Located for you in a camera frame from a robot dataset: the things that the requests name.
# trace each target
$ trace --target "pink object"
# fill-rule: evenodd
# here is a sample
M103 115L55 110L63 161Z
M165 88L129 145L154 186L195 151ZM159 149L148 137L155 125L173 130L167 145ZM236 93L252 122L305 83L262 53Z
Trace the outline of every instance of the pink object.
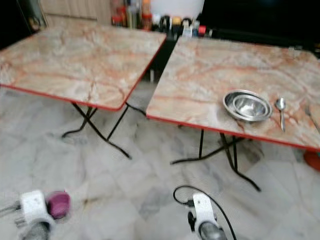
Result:
M48 213L56 220L65 217L70 211L70 196L64 191L56 191L46 199Z

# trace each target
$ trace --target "white tiled floor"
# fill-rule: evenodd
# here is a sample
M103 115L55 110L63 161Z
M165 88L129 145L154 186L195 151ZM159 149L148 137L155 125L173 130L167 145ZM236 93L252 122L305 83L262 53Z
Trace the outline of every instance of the white tiled floor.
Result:
M154 89L142 82L129 102L146 108ZM107 135L120 114L99 110L92 119ZM262 188L258 193L234 174L224 152L170 166L198 154L198 129L147 120L129 109L112 137L133 156L128 160L89 126L61 138L81 122L71 104L0 89L0 208L27 191L67 190L72 212L52 240L196 240L189 210L172 198L181 184L211 193L239 240L320 238L320 173L304 164L299 150L258 141L238 144L239 169ZM219 145L218 133L205 133L204 154ZM18 239L19 216L0 216L1 239Z

